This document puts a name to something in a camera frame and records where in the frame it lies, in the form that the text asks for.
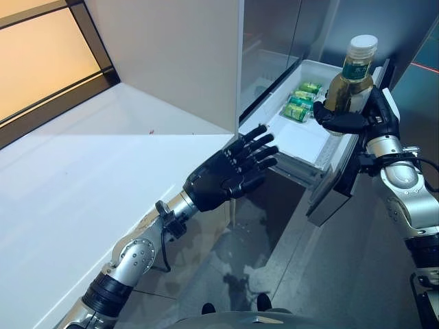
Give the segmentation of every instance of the white countertop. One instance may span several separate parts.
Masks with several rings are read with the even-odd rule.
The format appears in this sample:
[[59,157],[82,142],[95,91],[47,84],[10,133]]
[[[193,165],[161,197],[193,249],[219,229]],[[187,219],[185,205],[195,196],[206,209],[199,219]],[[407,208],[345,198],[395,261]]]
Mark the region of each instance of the white countertop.
[[117,239],[233,135],[125,84],[0,150],[0,318],[53,328]]

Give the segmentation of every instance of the window frame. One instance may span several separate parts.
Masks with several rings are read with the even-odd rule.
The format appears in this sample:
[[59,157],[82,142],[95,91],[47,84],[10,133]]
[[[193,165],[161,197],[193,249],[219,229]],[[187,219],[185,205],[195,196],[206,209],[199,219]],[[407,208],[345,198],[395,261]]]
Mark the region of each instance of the window frame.
[[0,149],[121,81],[84,0],[54,1],[0,18],[0,29],[65,8],[75,19],[99,71],[0,120]]

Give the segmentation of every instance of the white drawer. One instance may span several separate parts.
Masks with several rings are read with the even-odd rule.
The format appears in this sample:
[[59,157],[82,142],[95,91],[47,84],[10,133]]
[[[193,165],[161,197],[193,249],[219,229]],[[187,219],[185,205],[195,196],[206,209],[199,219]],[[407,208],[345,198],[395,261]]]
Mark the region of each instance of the white drawer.
[[348,160],[357,137],[330,135],[314,119],[306,123],[289,120],[280,115],[289,93],[303,81],[317,82],[327,89],[340,67],[310,60],[299,66],[268,97],[248,115],[239,132],[246,134],[260,123],[266,124],[275,139],[280,154],[274,170],[315,191],[326,185],[330,176],[336,176]]

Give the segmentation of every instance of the window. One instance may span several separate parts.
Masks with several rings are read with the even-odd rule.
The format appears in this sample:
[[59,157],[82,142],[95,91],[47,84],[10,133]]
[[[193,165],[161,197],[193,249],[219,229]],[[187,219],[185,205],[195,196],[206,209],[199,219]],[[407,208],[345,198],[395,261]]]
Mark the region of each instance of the window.
[[0,148],[120,81],[83,1],[2,1],[0,45]]

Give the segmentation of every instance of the bottle cap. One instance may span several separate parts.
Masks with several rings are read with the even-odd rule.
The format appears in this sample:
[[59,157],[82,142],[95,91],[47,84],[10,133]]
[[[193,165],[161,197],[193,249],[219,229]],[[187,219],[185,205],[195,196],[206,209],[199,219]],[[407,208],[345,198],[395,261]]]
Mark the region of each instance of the bottle cap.
[[372,57],[377,51],[378,39],[376,36],[363,34],[352,38],[348,46],[348,55],[354,59]]

